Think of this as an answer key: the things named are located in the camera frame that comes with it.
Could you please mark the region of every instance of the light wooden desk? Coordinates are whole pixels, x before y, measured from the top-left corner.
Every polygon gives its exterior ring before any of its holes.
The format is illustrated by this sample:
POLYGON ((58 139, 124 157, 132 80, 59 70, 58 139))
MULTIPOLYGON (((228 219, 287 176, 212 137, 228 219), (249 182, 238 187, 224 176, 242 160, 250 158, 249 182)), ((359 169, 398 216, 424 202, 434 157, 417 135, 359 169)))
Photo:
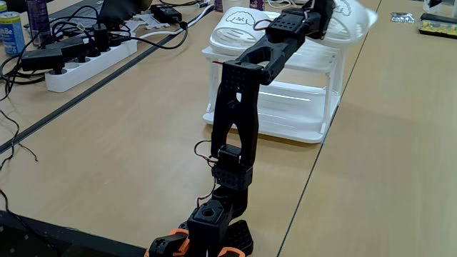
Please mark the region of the light wooden desk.
POLYGON ((454 39, 388 21, 382 0, 281 257, 457 254, 454 39))
MULTIPOLYGON (((142 247, 185 221, 212 182, 193 147, 211 133, 202 120, 209 70, 201 50, 220 18, 209 14, 183 47, 157 51, 24 140, 40 162, 19 149, 3 170, 0 186, 11 209, 142 247)), ((254 256, 278 252, 319 148, 260 136, 242 216, 254 256)))
MULTIPOLYGON (((48 3, 49 13, 54 13, 77 2, 80 2, 80 0, 56 0, 50 2, 48 3)), ((195 6, 180 7, 179 10, 182 12, 183 20, 185 21, 193 19, 203 11, 203 9, 197 9, 195 6)), ((27 13, 21 14, 21 22, 23 25, 28 23, 27 13)), ((169 29, 176 30, 177 27, 172 26, 169 29)), ((151 31, 145 30, 144 26, 141 26, 136 31, 136 33, 140 35, 148 32, 151 31)), ((165 37, 166 35, 157 35, 148 38, 148 40, 152 42, 159 42, 165 37)), ((24 38, 26 42, 30 40, 30 38, 25 34, 24 38)), ((48 91, 46 89, 46 84, 44 82, 26 86, 15 85, 13 91, 10 94, 9 99, 0 102, 0 109, 2 109, 7 115, 12 117, 12 119, 16 120, 21 126, 21 130, 23 131, 24 129, 27 129, 31 125, 40 121, 42 118, 50 114, 52 111, 57 110, 59 107, 74 99, 79 94, 83 93, 85 90, 89 89, 97 82, 101 81, 102 79, 105 79, 108 75, 112 74, 117 69, 126 65, 129 61, 135 59, 140 54, 142 54, 150 48, 150 45, 139 42, 137 53, 118 62, 117 64, 101 72, 100 74, 90 78, 89 80, 63 93, 55 93, 48 91)), ((0 63, 3 62, 3 60, 5 60, 7 57, 8 56, 6 56, 4 49, 0 48, 0 63)), ((2 92, 2 96, 4 95, 3 86, 4 84, 0 83, 0 91, 2 92)), ((3 116, 0 116, 0 145, 10 140, 15 131, 15 125, 12 124, 12 122, 7 121, 3 116)))

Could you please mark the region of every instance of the can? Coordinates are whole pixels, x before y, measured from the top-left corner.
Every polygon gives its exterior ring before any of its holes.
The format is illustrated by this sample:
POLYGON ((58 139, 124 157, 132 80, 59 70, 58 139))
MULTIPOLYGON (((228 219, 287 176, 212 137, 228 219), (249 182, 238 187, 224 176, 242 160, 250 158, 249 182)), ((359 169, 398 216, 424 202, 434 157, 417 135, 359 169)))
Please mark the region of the can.
POLYGON ((27 14, 29 15, 31 36, 35 38, 34 45, 40 46, 51 38, 46 0, 27 0, 27 14))
POLYGON ((8 7, 6 7, 6 2, 5 1, 0 1, 0 14, 8 11, 8 7))
MULTIPOLYGON (((5 11, 8 11, 8 8, 6 6, 6 2, 5 1, 0 1, 0 14, 1 13, 4 13, 5 11)), ((0 42, 3 41, 3 36, 1 35, 1 32, 0 32, 0 42)))
POLYGON ((6 11, 0 14, 0 31, 3 34, 6 54, 20 54, 26 45, 20 14, 15 11, 6 11))

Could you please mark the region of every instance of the label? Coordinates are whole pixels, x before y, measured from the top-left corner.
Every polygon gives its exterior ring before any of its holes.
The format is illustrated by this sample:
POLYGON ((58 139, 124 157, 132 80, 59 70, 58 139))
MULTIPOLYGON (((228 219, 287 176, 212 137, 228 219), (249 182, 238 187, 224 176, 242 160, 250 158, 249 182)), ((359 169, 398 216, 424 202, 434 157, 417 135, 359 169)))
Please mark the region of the label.
POLYGON ((6 54, 17 55, 22 52, 25 47, 25 42, 20 22, 12 24, 1 22, 0 33, 3 34, 6 54))

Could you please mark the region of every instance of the black power adapter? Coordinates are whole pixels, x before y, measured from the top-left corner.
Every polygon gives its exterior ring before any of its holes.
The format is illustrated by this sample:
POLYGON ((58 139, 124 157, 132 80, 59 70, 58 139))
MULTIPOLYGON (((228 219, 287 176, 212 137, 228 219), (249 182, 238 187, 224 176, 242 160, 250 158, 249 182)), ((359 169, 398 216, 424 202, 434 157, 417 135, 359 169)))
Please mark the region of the black power adapter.
POLYGON ((154 4, 151 13, 162 23, 178 24, 183 20, 182 14, 168 4, 154 4))

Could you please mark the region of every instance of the electronic device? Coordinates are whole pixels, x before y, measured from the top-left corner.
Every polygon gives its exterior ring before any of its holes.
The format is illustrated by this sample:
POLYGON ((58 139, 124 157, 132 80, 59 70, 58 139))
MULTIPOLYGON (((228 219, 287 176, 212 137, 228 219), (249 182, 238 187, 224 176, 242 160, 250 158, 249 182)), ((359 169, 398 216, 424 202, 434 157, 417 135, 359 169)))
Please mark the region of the electronic device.
POLYGON ((211 133, 211 156, 217 161, 209 159, 214 163, 211 174, 220 186, 207 195, 211 198, 202 205, 197 199, 197 207, 178 230, 156 238, 149 256, 244 257, 252 253, 253 239, 247 222, 230 222, 248 206, 258 138, 260 86, 269 85, 279 75, 306 37, 324 38, 335 6, 333 0, 313 0, 301 9, 283 10, 257 43, 237 59, 224 62, 211 133), (234 124, 241 148, 226 142, 234 124))

